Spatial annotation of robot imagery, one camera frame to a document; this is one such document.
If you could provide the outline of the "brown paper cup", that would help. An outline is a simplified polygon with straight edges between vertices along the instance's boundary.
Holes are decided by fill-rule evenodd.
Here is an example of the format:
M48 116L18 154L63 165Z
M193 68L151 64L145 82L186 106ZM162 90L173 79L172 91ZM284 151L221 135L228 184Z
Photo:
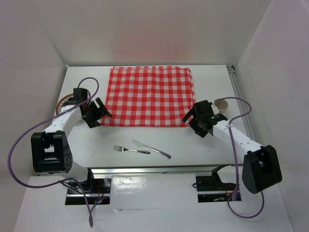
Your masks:
M215 107L218 112L223 114L229 107L228 102L226 100L218 100L214 102Z

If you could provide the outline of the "patterned plate brown rim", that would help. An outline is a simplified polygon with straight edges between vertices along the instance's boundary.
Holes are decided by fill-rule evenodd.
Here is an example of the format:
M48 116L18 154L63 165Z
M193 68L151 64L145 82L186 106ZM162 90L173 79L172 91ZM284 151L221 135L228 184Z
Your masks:
M63 106L63 104L70 98L73 97L73 94L69 94L64 96L56 105L56 115L58 115L61 112L61 108Z

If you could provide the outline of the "red white checkered cloth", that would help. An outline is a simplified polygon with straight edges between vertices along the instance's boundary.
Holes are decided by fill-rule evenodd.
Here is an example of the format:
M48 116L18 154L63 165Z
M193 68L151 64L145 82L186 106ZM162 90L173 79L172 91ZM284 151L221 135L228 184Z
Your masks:
M110 127L188 127L182 121L196 101L192 72L178 66L113 67L105 106Z

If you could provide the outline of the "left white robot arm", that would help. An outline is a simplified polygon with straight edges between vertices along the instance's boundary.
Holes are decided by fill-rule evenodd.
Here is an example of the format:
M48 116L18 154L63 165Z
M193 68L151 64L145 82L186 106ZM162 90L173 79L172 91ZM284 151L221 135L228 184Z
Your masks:
M82 119L89 128L101 126L99 120L111 117L100 98L89 100L90 93L85 88L74 88L73 97L61 108L58 117L52 120L42 132L31 136L33 169L39 174L56 174L78 180L78 187L85 193L93 191L95 180L90 168L73 161L68 135L75 123Z

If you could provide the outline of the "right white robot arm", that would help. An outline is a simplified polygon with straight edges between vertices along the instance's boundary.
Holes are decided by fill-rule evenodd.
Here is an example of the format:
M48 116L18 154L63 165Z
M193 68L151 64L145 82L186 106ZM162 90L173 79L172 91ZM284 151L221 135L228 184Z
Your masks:
M234 190L239 190L240 178L252 194L280 183L282 173L276 149L246 136L232 125L232 120L221 113L215 114L212 105L207 100L195 103L182 121L188 122L200 137L211 134L233 149L236 169Z

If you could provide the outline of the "silver fork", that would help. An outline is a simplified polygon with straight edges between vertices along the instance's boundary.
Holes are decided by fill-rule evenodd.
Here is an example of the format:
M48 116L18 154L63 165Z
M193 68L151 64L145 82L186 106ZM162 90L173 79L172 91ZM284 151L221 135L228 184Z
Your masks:
M150 154L151 152L149 151L144 151L144 150L135 150L135 149L127 149L123 146L118 146L118 145L113 145L113 149L115 151L119 151L119 152L136 152L136 153L141 153L141 154Z

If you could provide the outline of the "silver table knife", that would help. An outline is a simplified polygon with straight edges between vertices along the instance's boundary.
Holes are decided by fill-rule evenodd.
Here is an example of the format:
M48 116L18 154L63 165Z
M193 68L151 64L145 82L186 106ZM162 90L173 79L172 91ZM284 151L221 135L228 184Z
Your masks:
M139 142L139 141L137 141L137 140L134 140L134 139L132 139L132 142L133 142L135 145L137 145L138 147L140 147L140 148L152 150L152 151L154 151L154 152L157 152L157 153L163 155L163 156L166 157L167 159L171 159L171 155L168 154L168 153L166 153L166 152L163 152L163 151L161 151L161 150L159 150L159 149L153 148L153 147L151 147L151 146L149 146L149 145L146 145L146 144L141 143L141 142Z

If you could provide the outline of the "aluminium right side rail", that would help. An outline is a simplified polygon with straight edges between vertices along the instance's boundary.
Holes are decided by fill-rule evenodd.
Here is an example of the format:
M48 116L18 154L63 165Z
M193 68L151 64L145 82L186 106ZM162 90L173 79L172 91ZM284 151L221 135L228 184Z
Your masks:
M230 77L230 81L231 81L235 96L238 97L238 98L244 99L242 94L241 94L240 88L239 88L239 83L238 83L238 80L237 80L235 67L233 65L227 65L226 68L227 68L227 71L228 71L228 74L229 74L229 77ZM239 101L239 100L237 100L237 103L238 103L239 110L240 110L241 114L244 114L245 112L247 112L249 110L249 107L247 106L246 103ZM245 131L247 133L247 136L250 137L253 140L256 140L252 126L251 126L249 116L248 115L243 116L242 121L244 123L244 128L245 128Z

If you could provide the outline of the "aluminium rail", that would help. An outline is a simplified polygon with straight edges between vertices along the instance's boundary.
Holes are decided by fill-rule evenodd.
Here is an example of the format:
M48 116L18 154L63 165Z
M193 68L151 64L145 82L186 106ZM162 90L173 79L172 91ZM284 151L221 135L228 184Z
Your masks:
M241 94L240 88L239 88L239 83L238 83L238 80L237 80L235 67L233 65L227 65L226 68L227 68L227 71L228 71L228 74L229 74L229 77L230 77L230 81L231 81L235 96L238 97L238 98L244 99L242 94ZM239 101L239 100L237 100L237 103L238 103L239 110L240 110L241 114L244 114L245 112L247 112L249 110L249 107L247 106L246 103ZM250 137L253 140L256 140L252 126L251 126L249 116L248 115L243 116L242 121L244 123L244 128L245 128L245 131L247 133L247 136Z
M85 180L87 175L91 173L96 177L112 174L180 174L180 173L205 173L211 172L215 168L221 170L235 171L235 166L231 164L223 165L189 165L189 166L148 166L148 167L111 167L111 168L86 168L81 166L73 167L68 173L37 173L37 175L55 175L65 178L74 177Z

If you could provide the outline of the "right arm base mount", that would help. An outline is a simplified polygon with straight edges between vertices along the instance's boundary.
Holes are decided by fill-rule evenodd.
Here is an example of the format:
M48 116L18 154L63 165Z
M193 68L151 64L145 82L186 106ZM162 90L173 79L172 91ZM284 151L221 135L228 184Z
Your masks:
M223 183L219 177L197 176L192 187L197 190L199 203L227 202L236 187L234 183Z

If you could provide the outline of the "aluminium front rail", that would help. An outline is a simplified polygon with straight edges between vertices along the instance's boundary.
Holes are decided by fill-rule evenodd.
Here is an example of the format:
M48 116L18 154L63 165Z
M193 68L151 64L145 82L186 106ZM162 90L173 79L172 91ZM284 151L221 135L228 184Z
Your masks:
M205 173L211 172L215 168L221 170L235 171L235 166L231 164L223 165L189 165L189 166L148 166L148 167L111 167L111 168L86 168L81 166L73 167L68 173L37 173L37 175L55 175L65 178L74 177L85 180L87 175L91 173L96 177L112 174L180 174L180 173Z

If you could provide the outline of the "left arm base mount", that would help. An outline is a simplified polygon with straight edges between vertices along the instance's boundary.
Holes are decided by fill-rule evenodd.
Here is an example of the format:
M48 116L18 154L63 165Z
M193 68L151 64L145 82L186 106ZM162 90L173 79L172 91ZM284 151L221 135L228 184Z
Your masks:
M88 204L90 206L98 203L99 205L110 204L111 176L91 177L89 180L81 182ZM86 205L83 191L79 185L70 180L62 184L66 189L65 205Z

